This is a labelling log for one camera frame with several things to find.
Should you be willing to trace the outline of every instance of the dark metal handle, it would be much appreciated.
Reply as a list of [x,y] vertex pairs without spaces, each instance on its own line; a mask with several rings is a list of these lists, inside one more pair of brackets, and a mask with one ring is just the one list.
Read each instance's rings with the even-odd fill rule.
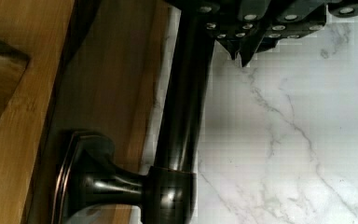
[[57,181],[52,224],[87,214],[95,205],[116,203],[140,206],[144,224],[190,222],[196,144],[214,45],[204,24],[201,17],[182,15],[156,160],[148,175],[115,166],[114,145],[102,134],[74,133]]

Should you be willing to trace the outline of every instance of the wooden cabinet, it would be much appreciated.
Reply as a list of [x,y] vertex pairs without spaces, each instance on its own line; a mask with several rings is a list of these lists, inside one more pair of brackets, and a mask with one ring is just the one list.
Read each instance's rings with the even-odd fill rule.
[[[82,46],[57,75],[73,7],[0,0],[0,39],[30,56],[0,118],[0,223],[47,223],[70,130],[108,135],[115,162],[138,169],[168,9],[154,0],[103,0]],[[110,206],[100,223],[126,223],[129,215],[128,207]]]

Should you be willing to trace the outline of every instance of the gray marble veining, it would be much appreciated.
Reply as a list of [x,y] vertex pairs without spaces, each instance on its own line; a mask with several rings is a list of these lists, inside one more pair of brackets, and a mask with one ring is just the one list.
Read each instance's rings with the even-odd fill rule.
[[[145,144],[153,163],[179,16]],[[283,40],[241,68],[216,44],[192,224],[358,224],[358,18]],[[139,222],[134,209],[131,223]]]

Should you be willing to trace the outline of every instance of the metal rivet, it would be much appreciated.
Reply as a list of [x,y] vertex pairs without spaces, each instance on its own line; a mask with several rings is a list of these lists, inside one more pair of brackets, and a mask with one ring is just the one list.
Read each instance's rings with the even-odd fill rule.
[[206,28],[207,28],[208,30],[214,30],[214,29],[216,28],[216,26],[217,26],[217,24],[214,23],[214,22],[208,22],[208,23],[206,23]]
[[223,39],[223,38],[225,38],[225,37],[226,37],[225,34],[220,34],[220,35],[217,36],[218,39]]
[[280,30],[284,30],[284,29],[286,29],[286,26],[284,26],[284,25],[276,25],[276,26],[272,27],[272,30],[275,30],[275,31],[280,31]]
[[200,7],[199,12],[200,13],[208,13],[212,11],[212,7]]
[[298,39],[300,38],[300,35],[289,35],[287,36],[288,39]]
[[236,34],[235,36],[236,36],[236,37],[244,37],[244,36],[246,36],[246,33],[238,33],[238,34]]
[[354,11],[353,7],[344,7],[339,11],[339,13],[340,14],[349,14],[349,13],[352,13],[353,11]]
[[250,30],[253,28],[253,25],[251,23],[245,24],[242,26],[242,29],[244,30]]
[[317,30],[322,30],[322,28],[324,28],[322,25],[313,25],[310,27],[310,30],[317,31]]
[[268,37],[270,38],[278,38],[278,37],[281,37],[280,34],[272,34],[272,35],[269,35]]
[[257,15],[254,15],[254,14],[249,14],[249,15],[246,15],[245,17],[243,17],[246,21],[253,21],[257,18]]
[[284,17],[284,19],[287,20],[287,21],[293,21],[293,20],[295,20],[297,18],[298,18],[297,15],[287,15],[287,16]]

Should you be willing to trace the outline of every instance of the white marble surface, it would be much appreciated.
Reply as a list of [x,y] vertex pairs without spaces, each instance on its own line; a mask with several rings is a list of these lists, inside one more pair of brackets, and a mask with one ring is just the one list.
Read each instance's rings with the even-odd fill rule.
[[[179,16],[145,145],[153,163]],[[358,224],[358,18],[284,40],[248,67],[216,45],[192,224]],[[139,222],[134,208],[131,223]]]

